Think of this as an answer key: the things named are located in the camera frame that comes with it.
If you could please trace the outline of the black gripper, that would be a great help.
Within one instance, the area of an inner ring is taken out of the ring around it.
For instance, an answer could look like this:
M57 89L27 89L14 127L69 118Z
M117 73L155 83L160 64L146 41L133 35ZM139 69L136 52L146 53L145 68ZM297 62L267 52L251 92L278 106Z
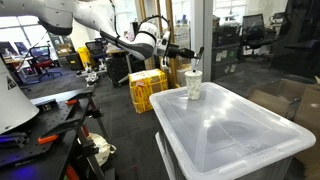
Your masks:
M204 47L200 47L199 53L197 55L198 59L202 58L204 52ZM167 50L167 56L169 58L176 58L177 56L180 56L182 58L188 58L192 59L195 55L195 52L188 49L188 48L180 48L176 44L170 44Z

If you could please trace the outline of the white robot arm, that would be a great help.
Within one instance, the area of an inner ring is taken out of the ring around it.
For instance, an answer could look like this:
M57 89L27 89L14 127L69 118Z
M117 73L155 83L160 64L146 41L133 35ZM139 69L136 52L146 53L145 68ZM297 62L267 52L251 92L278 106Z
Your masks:
M101 37L132 54L140 60L153 55L169 58L177 56L200 59L204 48L198 53L180 48L167 40L159 39L157 27L146 18L139 26L133 41L116 32L115 12L112 1L105 0L0 0L0 16L35 16L38 23L48 32L56 35L70 35L73 21L96 30Z

